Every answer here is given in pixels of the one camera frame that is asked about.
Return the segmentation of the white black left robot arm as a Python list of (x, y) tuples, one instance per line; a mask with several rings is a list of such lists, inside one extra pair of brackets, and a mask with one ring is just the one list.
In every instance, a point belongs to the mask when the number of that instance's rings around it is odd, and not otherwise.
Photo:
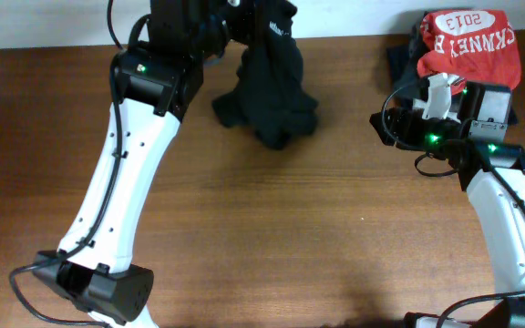
[(152, 181), (203, 83), (211, 56), (252, 41), (253, 1), (154, 1), (109, 66), (108, 130), (85, 198), (32, 274), (85, 314), (86, 327), (150, 327), (150, 269), (135, 265)]

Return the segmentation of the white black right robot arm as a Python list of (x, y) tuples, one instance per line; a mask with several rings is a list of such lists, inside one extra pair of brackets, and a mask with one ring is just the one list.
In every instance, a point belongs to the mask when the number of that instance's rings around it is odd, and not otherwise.
[(490, 294), (457, 301), (441, 314), (407, 313), (405, 327), (525, 327), (525, 149), (508, 144), (512, 91), (469, 81), (414, 83), (408, 108), (384, 104), (369, 122), (382, 142), (445, 160), (475, 210), (494, 275)]

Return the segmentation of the black t-shirt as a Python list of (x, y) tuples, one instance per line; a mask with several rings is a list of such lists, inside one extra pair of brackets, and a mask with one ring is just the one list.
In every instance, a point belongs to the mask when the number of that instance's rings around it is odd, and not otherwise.
[(242, 52), (238, 82), (211, 102), (224, 127), (248, 127), (269, 149), (284, 149), (318, 125), (319, 102), (304, 91), (304, 60), (292, 35), (297, 11), (285, 0), (255, 3), (254, 37)]

